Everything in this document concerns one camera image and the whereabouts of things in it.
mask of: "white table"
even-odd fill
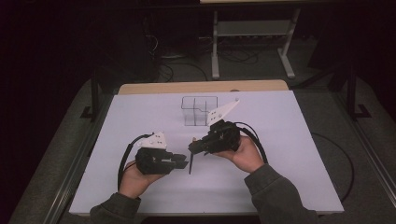
[[[168,151],[190,154],[187,147],[191,139],[206,135],[208,127],[184,126],[180,107],[183,96],[217,96],[219,105],[239,98],[239,105],[225,120],[242,121],[256,130],[269,163],[296,186],[303,205],[320,214],[344,211],[293,92],[234,91],[115,96],[70,213],[88,215],[93,206],[102,203],[117,191],[117,172],[124,150],[141,134],[163,131]],[[128,161],[134,159],[137,150],[138,146],[134,146]],[[256,214],[244,183],[246,176],[246,173],[223,158],[198,154],[194,157],[191,175],[188,167],[174,170],[169,176],[151,185],[141,196],[138,214]]]

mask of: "wire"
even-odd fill
[[[244,59],[240,59],[240,58],[238,58],[238,57],[236,57],[236,56],[234,56],[234,55],[232,55],[232,54],[225,54],[223,51],[219,51],[218,53],[219,53],[219,56],[222,58],[222,59],[224,59],[224,60],[226,60],[226,61],[229,61],[229,62],[233,62],[233,63],[243,63],[243,64],[254,64],[254,63],[256,63],[258,60],[259,60],[259,55],[263,52],[263,51],[265,51],[269,46],[271,46],[272,44],[275,44],[275,42],[277,42],[278,40],[280,40],[280,39],[282,39],[282,38],[279,38],[279,37],[276,37],[276,36],[273,36],[272,37],[272,39],[271,39],[271,41],[269,42],[269,43],[267,43],[261,50],[259,50],[259,51],[257,51],[257,52],[254,52],[253,54],[249,54],[249,53],[247,53],[246,51],[244,51],[244,50],[238,50],[238,51],[240,51],[240,52],[243,52],[243,53],[245,53],[246,55],[247,55],[247,57],[246,58],[244,58]],[[254,62],[252,62],[252,63],[247,63],[247,61],[248,60],[250,60],[250,59],[252,59],[252,58],[255,58],[255,60],[254,60]]]
[[[202,74],[204,75],[204,77],[205,77],[205,81],[207,81],[207,76],[206,76],[205,71],[204,71],[202,68],[200,68],[199,66],[197,66],[197,65],[195,65],[195,64],[193,64],[193,63],[168,63],[167,65],[172,65],[172,64],[174,64],[174,65],[189,65],[189,66],[192,66],[192,67],[194,67],[194,68],[200,70],[201,73],[202,73]]]
[[[139,139],[147,138],[147,137],[150,137],[150,136],[152,136],[152,134],[143,134],[143,135],[140,135],[140,136],[136,137],[136,139],[135,139],[132,143],[130,143],[130,144],[128,145],[128,147],[126,148],[126,150],[125,150],[125,152],[124,152],[124,154],[123,154],[123,156],[122,156],[122,160],[121,160],[120,167],[119,167],[119,176],[118,176],[118,184],[117,184],[118,189],[120,189],[120,185],[121,185],[121,180],[122,180],[122,176],[123,176],[123,171],[124,171],[125,162],[126,162],[126,160],[128,159],[129,153],[131,153],[132,147],[134,146],[134,144],[135,144]]]
[[[126,170],[128,170],[131,166],[135,165],[136,162],[133,162],[132,164],[130,164],[129,166],[125,167],[125,169],[123,170],[123,172],[125,172]]]
[[[350,191],[352,191],[352,187],[353,187],[353,184],[355,182],[355,168],[354,168],[352,159],[350,159],[350,157],[347,154],[347,152],[342,147],[340,147],[337,143],[335,143],[332,139],[330,139],[330,138],[328,138],[328,137],[326,137],[324,135],[321,135],[319,133],[311,133],[311,134],[319,136],[319,137],[321,137],[323,139],[326,139],[327,141],[329,141],[332,144],[334,144],[336,147],[338,147],[344,153],[344,155],[346,156],[347,160],[349,161],[350,170],[351,170],[351,178],[350,178],[350,182],[349,182],[349,186],[347,188],[346,194],[341,198],[341,203],[343,203],[344,200],[347,198],[347,196],[349,196]]]
[[[166,73],[165,71],[163,71],[161,69],[161,66],[166,67],[170,70],[170,73]],[[160,74],[163,78],[165,78],[165,82],[169,82],[169,81],[173,81],[173,76],[174,76],[174,70],[172,69],[172,67],[166,65],[166,64],[160,64]]]
[[[235,122],[235,124],[243,124],[243,125],[248,126],[249,129],[251,129],[251,131],[254,132],[254,135],[256,135],[256,138],[259,139],[259,136],[257,135],[256,131],[254,131],[254,129],[253,129],[250,125],[248,125],[248,124],[246,124],[246,123],[244,123],[244,122]]]

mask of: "black cable on floor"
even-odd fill
[[[166,65],[172,65],[172,64],[174,64],[174,65],[188,65],[188,66],[194,67],[194,68],[196,68],[196,69],[201,71],[201,73],[205,77],[205,81],[207,81],[207,76],[206,76],[205,71],[202,68],[200,68],[199,66],[197,66],[197,65],[195,65],[193,63],[167,63]]]
[[[315,135],[315,136],[319,136],[319,137],[331,142],[332,144],[334,144],[336,147],[338,147],[344,153],[344,155],[346,156],[347,160],[349,161],[350,170],[351,170],[351,178],[350,178],[350,182],[349,182],[349,186],[347,188],[346,194],[341,198],[341,203],[343,203],[344,200],[349,195],[350,191],[352,191],[352,187],[353,187],[353,184],[355,182],[355,168],[354,168],[352,159],[350,159],[350,157],[347,154],[347,152],[342,147],[340,147],[337,143],[335,143],[332,139],[330,139],[330,138],[328,138],[328,137],[326,137],[326,136],[324,136],[324,135],[322,135],[320,133],[311,133],[311,134]]]

